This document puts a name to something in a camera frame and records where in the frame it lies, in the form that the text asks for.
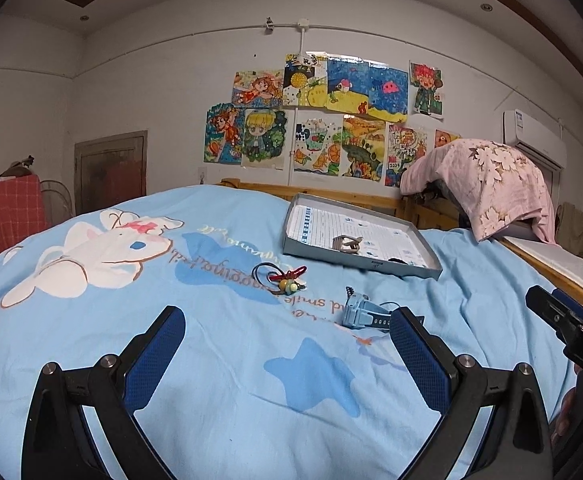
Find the person right hand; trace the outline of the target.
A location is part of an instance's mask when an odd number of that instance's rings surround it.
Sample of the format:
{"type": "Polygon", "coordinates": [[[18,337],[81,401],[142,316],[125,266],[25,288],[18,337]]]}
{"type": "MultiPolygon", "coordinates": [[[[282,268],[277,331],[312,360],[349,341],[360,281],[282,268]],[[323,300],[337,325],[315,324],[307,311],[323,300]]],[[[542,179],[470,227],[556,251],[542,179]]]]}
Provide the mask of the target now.
{"type": "Polygon", "coordinates": [[[567,434],[569,427],[575,420],[571,412],[573,407],[579,399],[578,388],[571,388],[563,397],[561,401],[561,410],[555,417],[553,422],[549,425],[549,431],[551,432],[551,445],[553,450],[557,447],[558,443],[564,439],[567,434]]]}

